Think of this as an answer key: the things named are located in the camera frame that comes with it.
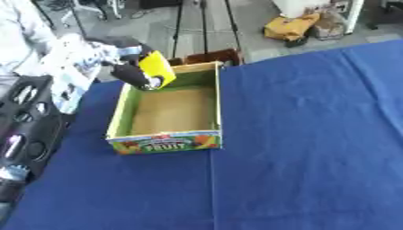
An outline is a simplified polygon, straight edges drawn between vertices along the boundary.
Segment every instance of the blue fabric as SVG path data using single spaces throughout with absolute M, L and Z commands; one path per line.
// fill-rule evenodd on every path
M 6 230 L 403 228 L 403 41 L 221 72 L 225 148 L 116 155 L 98 84 Z

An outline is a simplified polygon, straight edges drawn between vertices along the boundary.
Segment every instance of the equipment stand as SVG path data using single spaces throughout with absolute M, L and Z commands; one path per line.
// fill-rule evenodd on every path
M 234 32 L 234 37 L 237 42 L 237 51 L 242 53 L 242 48 L 241 44 L 239 41 L 239 34 L 238 34 L 238 27 L 234 19 L 234 14 L 232 13 L 231 5 L 229 3 L 229 0 L 223 0 L 226 8 L 227 8 L 227 13 L 229 17 L 229 22 L 231 24 L 231 29 Z M 208 42 L 208 36 L 207 36 L 207 20 L 206 20 L 206 10 L 207 10 L 207 0 L 201 0 L 200 1 L 200 9 L 201 9 L 201 20 L 202 20 L 202 30 L 203 30 L 203 41 L 204 41 L 204 59 L 208 59 L 208 53 L 209 53 L 209 42 Z M 182 21 L 182 14 L 184 10 L 184 1 L 182 1 L 179 4 L 178 8 L 178 15 L 176 18 L 176 30 L 175 30 L 175 35 L 174 35 L 174 50 L 172 52 L 172 58 L 176 58 L 176 50 L 177 50 L 177 45 L 178 45 L 178 40 L 179 40 L 179 32 L 181 30 L 181 21 Z

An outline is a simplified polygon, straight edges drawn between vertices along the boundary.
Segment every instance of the gray floor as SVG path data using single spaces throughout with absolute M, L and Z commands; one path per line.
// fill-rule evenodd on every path
M 124 11 L 124 18 L 121 20 L 114 19 L 109 10 L 110 19 L 107 22 L 99 21 L 94 13 L 80 13 L 88 33 L 91 36 L 130 35 L 171 57 L 177 9 L 175 7 L 158 8 L 141 18 L 131 19 L 130 15 L 137 11 L 136 0 L 128 0 L 128 2 L 130 5 Z M 367 0 L 362 18 L 354 34 L 345 36 L 341 40 L 319 41 L 310 39 L 305 46 L 287 49 L 283 46 L 282 41 L 264 38 L 261 33 L 262 27 L 278 15 L 278 10 L 270 0 L 230 0 L 230 2 L 240 29 L 243 55 L 247 62 L 362 43 L 395 40 L 403 36 L 403 25 L 399 24 L 382 25 L 377 31 L 368 30 L 365 27 L 365 23 L 368 22 L 367 15 L 378 10 L 378 1 Z M 78 31 L 73 18 L 69 20 L 72 27 L 65 29 L 59 22 L 61 13 L 50 13 L 50 15 L 57 22 L 58 35 Z M 208 24 L 211 50 L 236 46 L 229 26 L 224 0 L 209 0 Z M 186 1 L 178 57 L 202 52 L 201 27 L 199 8 L 192 5 L 192 1 Z

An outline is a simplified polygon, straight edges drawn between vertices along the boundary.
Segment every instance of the cardboard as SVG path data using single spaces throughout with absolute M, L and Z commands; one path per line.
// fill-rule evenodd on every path
M 125 84 L 107 133 L 120 154 L 220 148 L 219 62 L 174 67 L 158 91 Z

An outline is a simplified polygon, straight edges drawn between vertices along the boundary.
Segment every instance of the yellow block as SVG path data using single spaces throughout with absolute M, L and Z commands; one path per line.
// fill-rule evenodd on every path
M 139 62 L 139 67 L 150 77 L 162 76 L 164 82 L 158 89 L 165 87 L 176 79 L 176 75 L 166 58 L 159 52 L 153 51 Z

